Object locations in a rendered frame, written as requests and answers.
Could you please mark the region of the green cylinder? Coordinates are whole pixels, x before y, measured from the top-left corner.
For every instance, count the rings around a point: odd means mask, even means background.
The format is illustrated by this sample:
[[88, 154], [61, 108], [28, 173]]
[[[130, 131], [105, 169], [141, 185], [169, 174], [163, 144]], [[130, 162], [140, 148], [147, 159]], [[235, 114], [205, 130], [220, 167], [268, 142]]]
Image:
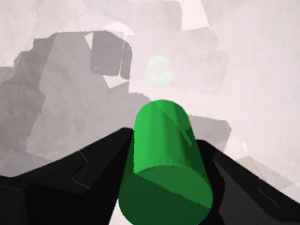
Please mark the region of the green cylinder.
[[117, 202], [131, 225], [199, 225], [214, 195], [188, 114], [158, 98], [136, 113]]

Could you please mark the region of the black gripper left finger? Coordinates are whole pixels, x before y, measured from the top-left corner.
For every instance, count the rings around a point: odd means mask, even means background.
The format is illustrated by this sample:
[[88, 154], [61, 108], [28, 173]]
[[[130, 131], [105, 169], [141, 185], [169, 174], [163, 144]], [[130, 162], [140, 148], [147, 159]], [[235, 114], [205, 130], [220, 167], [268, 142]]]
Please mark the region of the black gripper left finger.
[[131, 134], [123, 127], [52, 164], [0, 175], [0, 225], [109, 225]]

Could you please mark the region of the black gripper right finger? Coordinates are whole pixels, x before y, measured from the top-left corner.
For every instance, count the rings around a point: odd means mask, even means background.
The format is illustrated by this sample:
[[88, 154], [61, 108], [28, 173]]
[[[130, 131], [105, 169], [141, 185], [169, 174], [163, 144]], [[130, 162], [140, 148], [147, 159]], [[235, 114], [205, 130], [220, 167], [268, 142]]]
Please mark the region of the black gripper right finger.
[[300, 225], [300, 203], [205, 140], [196, 139], [213, 190], [211, 211], [199, 225]]

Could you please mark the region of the beige square block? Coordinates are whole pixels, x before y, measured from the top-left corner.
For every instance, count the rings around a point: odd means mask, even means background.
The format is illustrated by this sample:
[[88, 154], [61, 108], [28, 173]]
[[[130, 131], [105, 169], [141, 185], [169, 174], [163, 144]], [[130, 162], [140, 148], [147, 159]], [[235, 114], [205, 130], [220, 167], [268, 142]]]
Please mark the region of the beige square block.
[[[258, 169], [258, 166], [252, 162], [251, 157], [241, 157], [239, 160], [236, 160], [237, 164], [240, 164], [241, 166], [244, 166], [245, 169], [249, 169], [252, 173], [255, 173], [256, 176], [259, 176], [259, 180], [265, 180], [265, 177], [262, 176], [262, 173]], [[265, 180], [266, 181], [266, 180]]]

